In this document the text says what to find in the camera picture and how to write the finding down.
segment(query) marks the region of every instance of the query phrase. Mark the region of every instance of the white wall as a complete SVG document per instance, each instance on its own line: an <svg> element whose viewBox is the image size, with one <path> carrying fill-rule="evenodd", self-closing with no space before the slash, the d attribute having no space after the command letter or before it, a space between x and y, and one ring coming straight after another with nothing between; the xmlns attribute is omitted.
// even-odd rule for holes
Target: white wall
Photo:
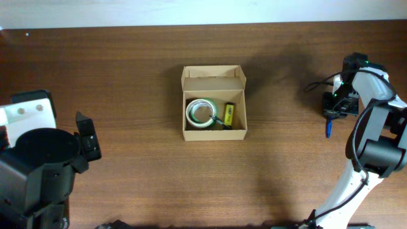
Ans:
<svg viewBox="0 0 407 229"><path fill-rule="evenodd" d="M3 29L406 18L407 0L0 0Z"/></svg>

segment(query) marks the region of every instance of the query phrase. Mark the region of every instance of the wooden tabletop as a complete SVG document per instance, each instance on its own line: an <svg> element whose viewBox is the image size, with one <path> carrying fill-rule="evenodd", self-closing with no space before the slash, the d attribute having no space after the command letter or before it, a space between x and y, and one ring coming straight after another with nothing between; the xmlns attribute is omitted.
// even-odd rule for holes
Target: wooden tabletop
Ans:
<svg viewBox="0 0 407 229"><path fill-rule="evenodd" d="M244 226L301 221L345 168L356 118L326 139L312 81L361 52L386 66L407 100L407 21L316 22L0 31L0 104L49 89L57 126L93 118L102 159L76 176L71 228ZM184 142L183 66L240 64L247 76L243 141ZM407 224L407 171L377 186L351 219Z"/></svg>

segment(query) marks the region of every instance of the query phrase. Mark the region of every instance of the cardboard box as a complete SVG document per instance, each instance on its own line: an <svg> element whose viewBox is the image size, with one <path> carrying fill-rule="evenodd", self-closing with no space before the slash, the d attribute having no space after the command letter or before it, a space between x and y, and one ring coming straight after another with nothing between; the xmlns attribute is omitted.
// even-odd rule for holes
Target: cardboard box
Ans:
<svg viewBox="0 0 407 229"><path fill-rule="evenodd" d="M247 132L244 88L246 77L240 66L188 66L181 77L183 86L183 134L185 141L243 140ZM232 130L223 130L215 123L207 128L195 128L185 117L186 106L195 99L212 99L218 117L224 120L227 102L235 105Z"/></svg>

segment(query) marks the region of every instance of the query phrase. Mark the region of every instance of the box lid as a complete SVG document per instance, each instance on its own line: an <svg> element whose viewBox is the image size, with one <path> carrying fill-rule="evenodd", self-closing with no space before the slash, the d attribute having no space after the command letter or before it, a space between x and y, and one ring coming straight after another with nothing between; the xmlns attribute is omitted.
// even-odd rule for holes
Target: box lid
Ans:
<svg viewBox="0 0 407 229"><path fill-rule="evenodd" d="M246 77L240 66L186 66L183 91L244 90Z"/></svg>

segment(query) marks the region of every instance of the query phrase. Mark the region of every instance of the tape roll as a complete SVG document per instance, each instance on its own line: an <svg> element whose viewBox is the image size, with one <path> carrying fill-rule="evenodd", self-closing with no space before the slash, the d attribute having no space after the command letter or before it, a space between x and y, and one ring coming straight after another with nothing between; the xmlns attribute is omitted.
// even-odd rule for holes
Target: tape roll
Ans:
<svg viewBox="0 0 407 229"><path fill-rule="evenodd" d="M196 128L205 128L214 123L214 120L212 118L208 117L208 121L201 123L193 116L195 111L197 111L197 109L201 107L208 107L211 111L211 115L217 116L217 107L213 101L211 101L210 99L195 99L186 107L185 116L188 123Z"/></svg>

